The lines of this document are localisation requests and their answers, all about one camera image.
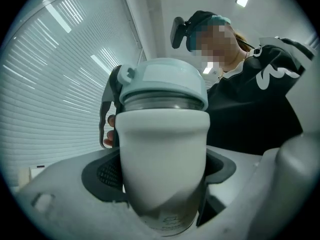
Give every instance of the black sweatshirt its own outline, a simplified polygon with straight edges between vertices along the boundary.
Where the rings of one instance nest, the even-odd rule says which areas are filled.
[[[313,54],[300,43],[277,38],[276,43],[279,41],[289,49],[273,41],[252,49],[246,60],[208,90],[207,145],[263,155],[302,133],[286,94],[305,69],[290,46],[310,60]]]

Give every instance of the fingers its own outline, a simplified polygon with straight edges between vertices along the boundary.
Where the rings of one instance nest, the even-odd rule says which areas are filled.
[[[108,140],[113,141],[114,140],[114,131],[110,130],[106,133],[106,136],[108,138]]]
[[[103,140],[103,143],[108,145],[108,146],[112,146],[113,140],[114,140],[114,131],[110,130],[106,133],[106,137],[107,139]]]
[[[115,127],[116,116],[114,114],[109,115],[107,122],[111,127]]]
[[[111,146],[112,147],[112,143],[113,142],[112,142],[112,140],[106,138],[106,139],[103,140],[103,143],[106,144],[107,146]]]

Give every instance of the bottle lid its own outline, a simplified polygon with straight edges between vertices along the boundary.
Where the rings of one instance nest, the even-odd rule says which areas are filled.
[[[187,95],[208,108],[205,80],[189,63],[174,58],[155,58],[132,67],[122,65],[117,75],[122,84],[119,101],[124,104],[134,93],[165,91]]]

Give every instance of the person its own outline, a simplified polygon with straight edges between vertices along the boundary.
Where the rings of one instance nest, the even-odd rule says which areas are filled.
[[[259,47],[251,48],[228,18],[212,12],[197,11],[189,22],[197,21],[203,14],[207,17],[192,29],[186,46],[221,70],[218,81],[207,90],[207,145],[263,155],[301,134],[302,127],[286,93],[305,68],[290,51],[294,49],[295,54],[301,53],[308,60],[313,53],[286,38],[270,37],[270,44],[260,42]],[[114,115],[107,121],[115,126]],[[112,145],[113,134],[107,133],[106,145]]]

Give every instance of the ceiling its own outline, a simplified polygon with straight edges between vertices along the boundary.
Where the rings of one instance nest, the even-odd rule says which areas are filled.
[[[290,38],[305,43],[315,32],[295,0],[249,0],[241,7],[236,0],[147,0],[158,57],[186,61],[201,73],[206,62],[199,61],[187,51],[185,39],[178,49],[170,44],[173,19],[185,21],[197,10],[211,11],[231,19],[233,28],[243,34],[248,43],[259,45],[260,37]],[[211,70],[212,79],[217,69]]]

